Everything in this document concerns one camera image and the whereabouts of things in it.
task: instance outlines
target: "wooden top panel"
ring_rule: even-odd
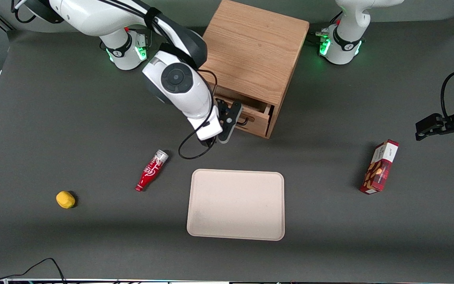
[[[224,88],[279,105],[308,28],[303,20],[223,0],[203,36],[208,60],[201,68]]]

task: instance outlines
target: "yellow lemon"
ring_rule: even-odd
[[[69,209],[74,206],[76,200],[69,192],[59,192],[56,196],[57,203],[65,209]]]

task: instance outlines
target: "green led light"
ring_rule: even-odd
[[[110,61],[113,62],[112,55],[110,54],[110,52],[108,51],[108,49],[106,49],[106,52],[108,53],[108,56],[110,56]]]
[[[358,47],[357,47],[357,51],[355,51],[355,55],[357,55],[358,52],[360,51],[360,45],[362,45],[362,40],[360,40],[360,42],[358,43]]]
[[[144,47],[134,47],[141,61],[146,59],[146,49]]]
[[[330,47],[330,39],[326,39],[321,45],[320,45],[320,54],[325,56],[327,54],[328,48]]]

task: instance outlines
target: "wooden box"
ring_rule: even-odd
[[[271,136],[308,28],[303,20],[222,0],[204,32],[208,60],[201,69],[216,74],[216,97],[243,103],[238,122],[246,124],[237,128]]]

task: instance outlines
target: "red box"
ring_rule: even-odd
[[[398,143],[393,140],[387,140],[376,147],[369,169],[364,176],[364,182],[360,187],[361,192],[373,194],[383,190],[397,149]]]

